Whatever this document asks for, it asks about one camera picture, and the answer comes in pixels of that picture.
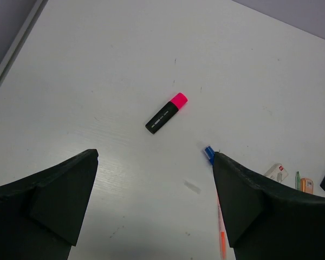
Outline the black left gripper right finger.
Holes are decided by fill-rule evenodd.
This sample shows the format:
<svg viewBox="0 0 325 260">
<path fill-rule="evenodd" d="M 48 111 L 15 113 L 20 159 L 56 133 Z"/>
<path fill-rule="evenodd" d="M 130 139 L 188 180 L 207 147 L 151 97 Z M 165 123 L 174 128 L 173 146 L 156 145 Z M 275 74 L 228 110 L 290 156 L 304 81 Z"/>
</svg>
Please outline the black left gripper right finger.
<svg viewBox="0 0 325 260">
<path fill-rule="evenodd" d="M 273 181 L 219 152 L 213 176 L 237 259 L 325 259 L 325 197 Z"/>
</svg>

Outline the green slim highlighter pen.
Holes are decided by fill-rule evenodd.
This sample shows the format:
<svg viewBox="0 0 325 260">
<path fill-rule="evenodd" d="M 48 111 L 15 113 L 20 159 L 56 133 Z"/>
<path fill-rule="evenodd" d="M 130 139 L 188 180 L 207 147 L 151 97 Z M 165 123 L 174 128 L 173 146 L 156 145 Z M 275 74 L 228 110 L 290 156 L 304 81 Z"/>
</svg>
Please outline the green slim highlighter pen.
<svg viewBox="0 0 325 260">
<path fill-rule="evenodd" d="M 296 174 L 295 174 L 295 189 L 300 190 L 301 189 L 300 186 L 301 186 L 300 173 L 299 173 L 299 171 L 296 171 Z"/>
</svg>

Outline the orange slim highlighter pen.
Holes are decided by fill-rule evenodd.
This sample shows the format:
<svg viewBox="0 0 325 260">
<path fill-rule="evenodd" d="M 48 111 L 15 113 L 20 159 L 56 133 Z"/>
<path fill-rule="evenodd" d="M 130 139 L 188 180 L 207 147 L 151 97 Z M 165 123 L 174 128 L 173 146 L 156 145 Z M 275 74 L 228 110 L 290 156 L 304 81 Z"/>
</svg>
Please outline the orange slim highlighter pen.
<svg viewBox="0 0 325 260">
<path fill-rule="evenodd" d="M 226 236 L 224 229 L 224 222 L 222 211 L 220 208 L 219 199 L 217 199 L 217 209 L 218 209 L 218 228 L 219 228 L 219 248 L 220 248 L 220 256 L 222 260 L 226 259 Z"/>
</svg>

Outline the clear pen cap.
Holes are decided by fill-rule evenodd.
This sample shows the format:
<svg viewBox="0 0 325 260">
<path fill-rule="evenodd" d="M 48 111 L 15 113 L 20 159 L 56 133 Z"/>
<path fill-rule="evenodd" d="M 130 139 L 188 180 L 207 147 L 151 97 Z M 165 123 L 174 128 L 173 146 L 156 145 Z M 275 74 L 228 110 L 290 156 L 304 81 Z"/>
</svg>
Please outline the clear pen cap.
<svg viewBox="0 0 325 260">
<path fill-rule="evenodd" d="M 201 189 L 198 187 L 198 186 L 196 186 L 196 185 L 194 185 L 194 184 L 192 184 L 191 182 L 189 182 L 189 181 L 184 181 L 184 185 L 188 188 L 188 189 L 190 189 L 190 190 L 192 190 L 193 192 L 195 192 L 196 194 L 200 194 L 200 192 L 201 192 Z"/>
</svg>

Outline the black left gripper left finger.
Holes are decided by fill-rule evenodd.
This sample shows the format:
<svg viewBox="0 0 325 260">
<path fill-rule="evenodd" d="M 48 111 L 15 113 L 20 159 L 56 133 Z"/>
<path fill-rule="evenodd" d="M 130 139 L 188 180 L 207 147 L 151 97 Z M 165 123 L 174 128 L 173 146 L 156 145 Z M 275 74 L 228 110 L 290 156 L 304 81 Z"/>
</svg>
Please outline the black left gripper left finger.
<svg viewBox="0 0 325 260">
<path fill-rule="evenodd" d="M 0 186 L 0 259 L 67 259 L 77 243 L 98 168 L 87 149 Z"/>
</svg>

